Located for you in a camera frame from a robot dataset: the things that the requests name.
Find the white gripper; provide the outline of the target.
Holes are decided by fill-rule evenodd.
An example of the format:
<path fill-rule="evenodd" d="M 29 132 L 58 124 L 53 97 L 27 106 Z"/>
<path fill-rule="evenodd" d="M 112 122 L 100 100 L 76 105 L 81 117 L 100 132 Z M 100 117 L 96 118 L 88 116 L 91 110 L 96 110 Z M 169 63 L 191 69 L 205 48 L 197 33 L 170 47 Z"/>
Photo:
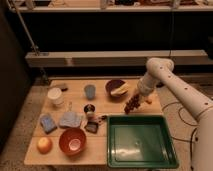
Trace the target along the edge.
<path fill-rule="evenodd" d="M 146 97 L 148 97 L 148 96 L 142 95 L 141 92 L 137 88 L 134 89 L 133 99 L 135 101 L 137 101 L 139 104 L 144 103 L 146 100 Z"/>

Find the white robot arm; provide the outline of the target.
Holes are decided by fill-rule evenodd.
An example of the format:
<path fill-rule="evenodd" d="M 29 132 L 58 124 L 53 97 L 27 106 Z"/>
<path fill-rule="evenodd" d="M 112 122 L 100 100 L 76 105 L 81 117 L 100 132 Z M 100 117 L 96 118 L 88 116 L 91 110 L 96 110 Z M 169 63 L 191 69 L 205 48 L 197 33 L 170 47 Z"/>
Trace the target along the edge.
<path fill-rule="evenodd" d="M 171 59 L 150 58 L 146 69 L 137 83 L 136 92 L 147 97 L 161 82 L 173 93 L 198 123 L 191 161 L 193 171 L 213 171 L 213 101 L 174 75 Z"/>

